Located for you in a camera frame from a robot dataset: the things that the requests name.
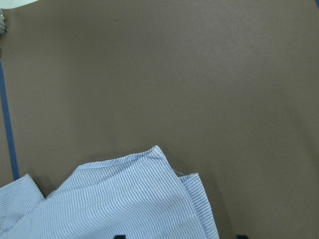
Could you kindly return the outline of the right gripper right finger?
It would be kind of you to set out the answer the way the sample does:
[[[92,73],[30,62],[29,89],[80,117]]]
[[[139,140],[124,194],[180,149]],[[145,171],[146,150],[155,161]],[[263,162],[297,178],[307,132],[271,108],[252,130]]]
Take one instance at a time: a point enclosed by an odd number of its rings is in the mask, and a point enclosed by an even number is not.
[[[236,235],[236,239],[246,239],[246,235]]]

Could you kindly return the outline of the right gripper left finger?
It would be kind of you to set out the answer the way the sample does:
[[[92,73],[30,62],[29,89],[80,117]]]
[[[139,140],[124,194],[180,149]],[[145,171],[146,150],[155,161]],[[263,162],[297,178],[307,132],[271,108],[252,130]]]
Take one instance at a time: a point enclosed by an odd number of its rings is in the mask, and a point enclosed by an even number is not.
[[[114,239],[126,239],[125,235],[115,235]]]

